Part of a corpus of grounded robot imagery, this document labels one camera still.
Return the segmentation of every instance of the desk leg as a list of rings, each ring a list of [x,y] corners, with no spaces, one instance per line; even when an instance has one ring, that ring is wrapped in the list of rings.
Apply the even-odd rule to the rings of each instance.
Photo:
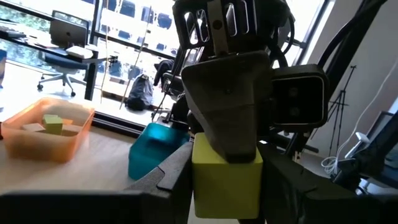
[[[91,63],[87,70],[87,84],[86,84],[86,100],[93,100],[93,93],[95,87],[95,80],[97,79],[97,64]]]

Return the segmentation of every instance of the metal bracket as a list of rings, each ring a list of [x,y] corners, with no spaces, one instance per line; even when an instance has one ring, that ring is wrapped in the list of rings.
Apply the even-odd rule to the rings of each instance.
[[[223,16],[223,5],[221,0],[207,2],[208,19],[213,35],[213,45],[216,56],[228,54],[227,28]]]

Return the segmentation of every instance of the green block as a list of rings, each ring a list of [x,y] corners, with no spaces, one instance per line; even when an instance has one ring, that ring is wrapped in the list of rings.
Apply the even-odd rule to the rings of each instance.
[[[63,125],[62,123],[63,123],[62,118],[56,115],[54,116],[51,114],[46,114],[43,116],[43,124],[46,133],[61,135],[62,125]]]
[[[204,133],[195,136],[192,154],[193,195],[199,218],[252,219],[259,213],[262,158],[228,164]]]

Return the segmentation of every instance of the table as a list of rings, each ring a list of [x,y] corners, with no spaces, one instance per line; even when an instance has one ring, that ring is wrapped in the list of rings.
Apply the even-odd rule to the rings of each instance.
[[[93,54],[92,58],[82,59],[78,57],[74,57],[68,55],[67,52],[61,48],[53,49],[53,48],[45,48],[41,47],[37,44],[33,44],[34,42],[40,42],[43,40],[44,42],[48,42],[50,40],[50,35],[46,32],[42,32],[39,30],[34,30],[30,27],[23,26],[21,24],[16,24],[15,30],[22,31],[26,34],[26,38],[10,38],[4,35],[0,35],[0,39],[10,41],[15,44],[23,45],[25,47],[29,47],[35,50],[39,50],[41,52],[45,52],[48,54],[56,55],[59,57],[63,57],[65,59],[73,60],[78,63],[86,63],[88,64],[88,70],[86,72],[86,92],[85,92],[85,99],[92,100],[93,99],[93,92],[95,87],[95,80],[97,76],[97,64],[107,60],[106,56],[97,54]]]
[[[0,121],[32,103],[5,107]],[[75,103],[91,103],[72,100]],[[129,148],[135,139],[91,127],[88,139],[66,164],[9,159],[0,141],[0,194],[10,190],[122,190],[133,183],[127,175]]]

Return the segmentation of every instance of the translucent orange container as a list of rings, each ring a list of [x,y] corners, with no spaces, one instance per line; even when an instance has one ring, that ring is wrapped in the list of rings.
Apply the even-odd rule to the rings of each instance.
[[[75,136],[58,136],[22,130],[24,124],[41,123],[44,114],[56,114],[81,126]],[[68,162],[87,137],[94,109],[64,100],[42,98],[1,124],[1,134],[11,158]]]

